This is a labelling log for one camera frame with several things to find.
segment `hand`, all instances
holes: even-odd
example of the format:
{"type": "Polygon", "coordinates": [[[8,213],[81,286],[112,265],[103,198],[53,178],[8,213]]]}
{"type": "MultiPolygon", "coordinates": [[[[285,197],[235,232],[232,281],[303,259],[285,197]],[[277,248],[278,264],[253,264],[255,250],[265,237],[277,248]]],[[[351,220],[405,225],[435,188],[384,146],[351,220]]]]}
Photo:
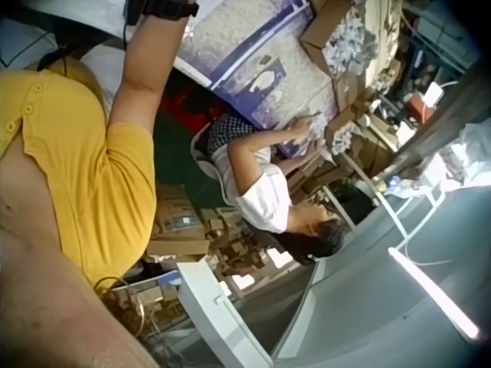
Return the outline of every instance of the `hand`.
{"type": "Polygon", "coordinates": [[[303,155],[305,158],[305,162],[313,159],[321,152],[323,143],[324,140],[321,138],[319,138],[318,140],[312,140],[311,142],[308,143],[307,150],[303,155]]]}
{"type": "Polygon", "coordinates": [[[308,131],[310,130],[311,125],[312,125],[312,119],[310,117],[302,117],[302,118],[296,120],[292,124],[292,127],[290,128],[290,131],[294,135],[293,139],[297,140],[299,138],[306,137],[308,134],[308,131]]]}

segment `neck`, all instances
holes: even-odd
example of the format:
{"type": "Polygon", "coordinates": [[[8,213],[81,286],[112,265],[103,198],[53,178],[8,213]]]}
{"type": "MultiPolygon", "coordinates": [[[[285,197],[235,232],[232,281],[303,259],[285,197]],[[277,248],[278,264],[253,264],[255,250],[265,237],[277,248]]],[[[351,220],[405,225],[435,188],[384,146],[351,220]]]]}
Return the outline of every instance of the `neck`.
{"type": "Polygon", "coordinates": [[[310,236],[313,233],[311,226],[305,221],[305,217],[298,207],[290,207],[286,231],[291,232],[292,234],[305,234],[310,236]]]}

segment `red object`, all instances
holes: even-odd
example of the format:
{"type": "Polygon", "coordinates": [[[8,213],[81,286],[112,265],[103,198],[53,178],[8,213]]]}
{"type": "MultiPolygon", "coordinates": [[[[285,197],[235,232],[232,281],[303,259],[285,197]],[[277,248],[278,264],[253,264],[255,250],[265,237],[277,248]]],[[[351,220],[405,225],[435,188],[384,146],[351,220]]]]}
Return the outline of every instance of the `red object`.
{"type": "Polygon", "coordinates": [[[435,108],[428,107],[423,102],[422,96],[420,93],[415,93],[407,103],[407,107],[420,123],[425,124],[435,112],[435,108]]]}
{"type": "Polygon", "coordinates": [[[194,82],[191,82],[189,84],[184,84],[181,90],[174,96],[164,94],[159,108],[159,110],[165,110],[179,123],[189,129],[192,134],[199,133],[207,123],[214,121],[225,112],[225,104],[218,97],[212,99],[212,102],[205,113],[196,114],[189,112],[186,108],[186,104],[192,103],[192,101],[189,101],[191,97],[196,98],[196,94],[193,93],[196,92],[197,88],[202,87],[196,86],[194,82]]]}

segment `person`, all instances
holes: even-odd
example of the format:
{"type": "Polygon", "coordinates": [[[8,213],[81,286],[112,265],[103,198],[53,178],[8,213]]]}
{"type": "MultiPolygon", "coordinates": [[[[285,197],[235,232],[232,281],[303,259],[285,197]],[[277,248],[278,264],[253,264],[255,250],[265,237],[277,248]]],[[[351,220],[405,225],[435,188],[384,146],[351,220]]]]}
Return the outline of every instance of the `person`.
{"type": "Polygon", "coordinates": [[[157,366],[92,287],[123,275],[150,238],[153,124],[186,23],[146,17],[108,117],[97,78],[69,57],[43,71],[0,72],[6,366],[157,366]]]}
{"type": "Polygon", "coordinates": [[[323,205],[292,205],[286,176],[316,157],[320,143],[302,156],[271,163],[275,145],[304,139],[310,118],[285,130],[258,131],[236,112],[210,128],[206,151],[218,169],[225,200],[252,227],[269,232],[302,264],[333,255],[342,246],[341,220],[323,205]]]}

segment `black wristwatch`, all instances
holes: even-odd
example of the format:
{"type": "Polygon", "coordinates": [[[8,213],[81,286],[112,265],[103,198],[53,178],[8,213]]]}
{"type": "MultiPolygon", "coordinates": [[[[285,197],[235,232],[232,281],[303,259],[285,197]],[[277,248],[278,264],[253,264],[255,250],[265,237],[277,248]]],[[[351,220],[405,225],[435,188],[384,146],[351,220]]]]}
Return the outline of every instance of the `black wristwatch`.
{"type": "Polygon", "coordinates": [[[190,16],[196,17],[199,5],[187,0],[148,0],[143,15],[153,15],[169,21],[178,21],[190,16]]]}

